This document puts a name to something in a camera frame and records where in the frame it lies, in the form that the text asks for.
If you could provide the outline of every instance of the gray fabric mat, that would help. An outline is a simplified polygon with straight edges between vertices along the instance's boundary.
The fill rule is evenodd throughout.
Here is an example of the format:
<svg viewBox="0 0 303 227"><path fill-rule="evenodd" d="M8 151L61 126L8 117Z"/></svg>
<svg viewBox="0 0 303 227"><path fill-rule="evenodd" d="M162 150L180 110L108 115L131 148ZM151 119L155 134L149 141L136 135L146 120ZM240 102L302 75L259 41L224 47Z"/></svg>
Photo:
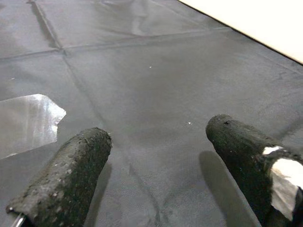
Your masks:
<svg viewBox="0 0 303 227"><path fill-rule="evenodd" d="M0 221L85 128L113 138L87 227L259 226L206 138L215 114L303 146L303 66L174 0L0 0L0 100L37 93L67 115L57 143L0 160Z"/></svg>

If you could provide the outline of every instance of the gray surface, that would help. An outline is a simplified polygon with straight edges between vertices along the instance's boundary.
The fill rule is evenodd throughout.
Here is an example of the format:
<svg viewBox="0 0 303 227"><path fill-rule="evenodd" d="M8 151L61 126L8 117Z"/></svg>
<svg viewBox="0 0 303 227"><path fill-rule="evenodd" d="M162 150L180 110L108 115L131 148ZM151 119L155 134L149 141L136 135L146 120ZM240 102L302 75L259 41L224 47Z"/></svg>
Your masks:
<svg viewBox="0 0 303 227"><path fill-rule="evenodd" d="M88 227L257 226L205 151L215 114L302 146L302 65L177 1L2 0L0 37L0 100L40 93L67 112L57 143L0 160L0 220L85 128L113 138Z"/></svg>

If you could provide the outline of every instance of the silver tape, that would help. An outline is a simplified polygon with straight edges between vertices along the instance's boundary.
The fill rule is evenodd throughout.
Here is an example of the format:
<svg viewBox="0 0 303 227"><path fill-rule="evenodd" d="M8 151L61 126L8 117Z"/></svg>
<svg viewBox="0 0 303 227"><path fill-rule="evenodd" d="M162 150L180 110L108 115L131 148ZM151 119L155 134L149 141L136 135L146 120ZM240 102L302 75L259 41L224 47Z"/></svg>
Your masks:
<svg viewBox="0 0 303 227"><path fill-rule="evenodd" d="M41 94L0 101L0 159L56 142L65 115Z"/></svg>

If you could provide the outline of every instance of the black foam padding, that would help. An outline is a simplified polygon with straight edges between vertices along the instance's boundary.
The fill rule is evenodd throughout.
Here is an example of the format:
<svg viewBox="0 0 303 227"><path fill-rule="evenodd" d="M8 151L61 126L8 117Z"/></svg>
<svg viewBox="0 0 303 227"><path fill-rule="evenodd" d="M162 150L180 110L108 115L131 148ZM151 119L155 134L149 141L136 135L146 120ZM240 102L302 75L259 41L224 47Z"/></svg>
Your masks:
<svg viewBox="0 0 303 227"><path fill-rule="evenodd" d="M282 144L256 128L228 115L213 117L206 127L208 139L223 159L262 226L271 211L271 180L261 157L264 147Z"/></svg>
<svg viewBox="0 0 303 227"><path fill-rule="evenodd" d="M83 130L64 143L7 212L23 213L37 227L83 226L110 150L105 131Z"/></svg>

